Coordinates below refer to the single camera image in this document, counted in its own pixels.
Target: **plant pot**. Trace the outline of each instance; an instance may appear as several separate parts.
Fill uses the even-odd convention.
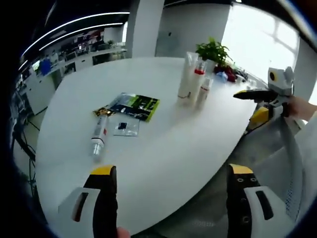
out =
[[[213,69],[216,66],[216,62],[212,61],[210,59],[206,60],[206,74],[212,74],[213,73]]]

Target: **ceiling light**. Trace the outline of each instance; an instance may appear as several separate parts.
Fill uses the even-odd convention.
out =
[[[180,0],[180,1],[172,2],[172,3],[169,3],[169,4],[164,5],[164,7],[166,7],[166,6],[171,6],[171,5],[174,5],[174,4],[178,4],[178,3],[181,3],[181,2],[183,2],[183,1],[187,1],[187,0]]]
[[[69,22],[66,22],[65,24],[62,24],[60,25],[59,27],[49,31],[48,33],[44,34],[43,36],[41,36],[40,38],[38,38],[35,42],[33,42],[24,52],[22,55],[24,55],[32,46],[34,46],[36,43],[38,43],[41,39],[43,39],[44,37],[46,37],[48,34],[56,31],[57,29],[63,27],[63,26],[66,26],[68,24],[71,24],[71,23],[74,23],[76,21],[80,21],[80,20],[83,20],[83,19],[87,19],[87,18],[90,18],[90,17],[95,17],[95,16],[105,16],[105,15],[118,15],[118,14],[130,14],[128,11],[123,11],[123,12],[107,12],[107,13],[100,13],[100,14],[95,14],[95,15],[90,15],[90,16],[84,16],[84,17],[81,17],[81,18],[78,18],[78,19],[75,19],[75,20],[72,20],[72,21],[69,21]]]
[[[26,61],[20,66],[20,68],[19,68],[18,70],[20,70],[20,69],[26,64],[27,61],[28,61],[28,60],[26,60]]]
[[[54,43],[55,41],[58,41],[66,36],[69,36],[71,34],[74,34],[76,32],[80,32],[80,31],[85,31],[85,30],[88,30],[88,29],[91,29],[91,28],[96,28],[96,27],[102,27],[102,26],[115,26],[115,25],[123,25],[123,23],[109,23],[109,24],[102,24],[102,25],[97,25],[97,26],[90,26],[90,27],[86,27],[86,28],[83,28],[83,29],[79,29],[77,31],[73,31],[71,33],[68,33],[66,35],[63,35],[61,37],[58,37],[57,39],[49,42],[48,44],[44,45],[42,48],[39,49],[39,51],[41,51],[42,49],[46,48],[47,46],[49,46],[50,44]]]
[[[65,34],[65,33],[67,33],[67,31],[62,30],[62,31],[57,32],[56,34],[52,35],[52,36],[50,37],[50,39],[54,39],[54,38],[56,38],[57,36],[60,36],[60,35]]]

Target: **white bottle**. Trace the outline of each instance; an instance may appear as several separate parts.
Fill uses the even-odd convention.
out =
[[[108,116],[106,115],[99,116],[98,123],[94,130],[94,134],[91,138],[91,142],[93,144],[92,156],[97,160],[100,158],[102,150],[105,146],[106,134],[107,134],[107,129],[106,129],[107,122],[108,122]]]
[[[183,66],[183,73],[180,80],[178,93],[177,93],[177,101],[180,104],[188,103],[188,93],[190,91],[190,83],[191,79],[194,75],[195,66],[197,63],[198,54],[187,52],[185,56],[185,62]]]
[[[197,100],[197,96],[199,94],[200,86],[202,85],[202,82],[205,78],[205,61],[199,62],[197,67],[194,71],[194,76],[191,82],[190,92],[189,92],[189,102],[191,105],[194,105],[194,103]]]
[[[196,107],[198,109],[201,109],[204,107],[209,91],[210,91],[210,80],[206,78],[204,83],[200,87],[199,94],[197,96]]]

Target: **led strip light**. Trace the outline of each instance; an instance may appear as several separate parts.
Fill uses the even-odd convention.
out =
[[[71,24],[71,23],[74,23],[76,21],[80,21],[80,20],[83,20],[83,19],[87,19],[87,18],[91,18],[91,17],[95,17],[95,16],[105,16],[105,15],[120,15],[120,14],[130,14],[130,12],[128,11],[123,11],[123,12],[107,12],[107,13],[100,13],[100,14],[95,14],[95,15],[90,15],[90,16],[85,16],[85,17],[81,17],[81,18],[78,18],[78,19],[75,19],[75,20],[72,20],[72,21],[69,21],[69,22],[66,22],[65,24],[62,24],[60,25],[59,27],[49,31],[48,33],[44,34],[43,36],[41,36],[40,38],[38,38],[35,42],[33,42],[24,52],[22,55],[24,55],[31,47],[33,47],[36,43],[38,43],[41,39],[43,39],[44,37],[46,37],[48,34],[56,31],[57,29],[63,27],[63,26],[66,26],[68,24]]]
[[[71,34],[74,34],[74,33],[77,33],[77,32],[80,32],[80,31],[85,31],[85,30],[88,30],[88,29],[92,29],[92,28],[96,28],[96,27],[102,27],[102,26],[115,26],[115,25],[122,25],[123,23],[109,23],[109,24],[102,24],[102,25],[97,25],[97,26],[90,26],[90,27],[86,27],[86,28],[83,28],[83,29],[79,29],[77,31],[73,31],[73,32],[70,32],[66,35],[63,35],[61,37],[58,37],[57,39],[49,42],[48,44],[44,45],[42,48],[39,49],[39,51],[41,51],[42,49],[46,48],[47,46],[49,46],[50,44],[54,43],[55,41],[59,41],[60,39],[66,37],[66,36],[69,36]]]
[[[18,70],[20,70],[20,69],[27,63],[27,61],[28,61],[28,60],[26,60],[26,61],[20,66],[20,68],[19,68]]]

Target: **finger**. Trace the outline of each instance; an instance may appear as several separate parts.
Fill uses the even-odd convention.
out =
[[[118,232],[118,238],[130,238],[131,237],[130,233],[122,227],[118,227],[117,232]]]

